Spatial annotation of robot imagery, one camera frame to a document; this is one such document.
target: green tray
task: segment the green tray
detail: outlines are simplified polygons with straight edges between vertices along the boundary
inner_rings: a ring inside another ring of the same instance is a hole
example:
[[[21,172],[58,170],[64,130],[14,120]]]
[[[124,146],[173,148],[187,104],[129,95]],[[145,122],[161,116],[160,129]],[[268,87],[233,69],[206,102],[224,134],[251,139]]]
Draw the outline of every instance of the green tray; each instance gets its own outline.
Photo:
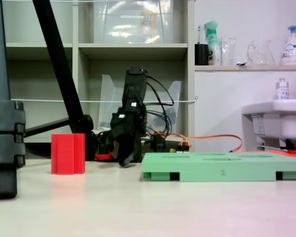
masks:
[[[273,153],[147,153],[144,178],[152,181],[296,180],[296,158]]]

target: black cup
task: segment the black cup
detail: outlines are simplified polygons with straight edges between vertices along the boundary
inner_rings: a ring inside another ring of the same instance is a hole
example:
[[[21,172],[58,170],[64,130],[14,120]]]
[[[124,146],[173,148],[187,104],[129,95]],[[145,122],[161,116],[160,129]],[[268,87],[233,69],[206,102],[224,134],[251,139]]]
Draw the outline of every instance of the black cup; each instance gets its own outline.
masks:
[[[195,65],[208,65],[208,45],[195,45]]]

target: toothbrush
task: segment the toothbrush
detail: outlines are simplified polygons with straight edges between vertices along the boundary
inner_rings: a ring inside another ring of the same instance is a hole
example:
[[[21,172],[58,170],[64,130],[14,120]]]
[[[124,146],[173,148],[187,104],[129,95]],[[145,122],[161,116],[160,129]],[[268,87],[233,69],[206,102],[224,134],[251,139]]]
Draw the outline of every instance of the toothbrush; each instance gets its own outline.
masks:
[[[200,25],[197,27],[197,31],[198,31],[197,44],[200,44],[201,43],[201,26]]]

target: white table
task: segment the white table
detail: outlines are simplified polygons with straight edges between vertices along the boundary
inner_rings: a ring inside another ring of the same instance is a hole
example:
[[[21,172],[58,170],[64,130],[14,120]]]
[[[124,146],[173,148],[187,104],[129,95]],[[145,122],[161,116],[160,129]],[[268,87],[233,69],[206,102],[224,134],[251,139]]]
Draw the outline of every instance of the white table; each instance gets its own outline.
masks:
[[[27,160],[17,199],[0,201],[0,237],[296,237],[296,181],[140,181],[141,166],[88,162],[50,174]]]

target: black tripod leg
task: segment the black tripod leg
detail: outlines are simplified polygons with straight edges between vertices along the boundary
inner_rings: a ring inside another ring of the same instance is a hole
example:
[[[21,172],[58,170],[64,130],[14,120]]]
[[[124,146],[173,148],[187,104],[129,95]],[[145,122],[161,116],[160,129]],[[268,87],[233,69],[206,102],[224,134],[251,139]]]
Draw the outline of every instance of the black tripod leg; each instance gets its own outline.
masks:
[[[25,164],[23,104],[10,101],[0,0],[0,198],[17,195],[16,168]]]
[[[73,133],[85,133],[86,160],[94,160],[95,135],[91,131],[93,129],[93,122],[90,116],[83,115],[52,7],[49,0],[33,0],[33,4],[65,102],[68,117],[72,122],[70,124],[71,131]]]

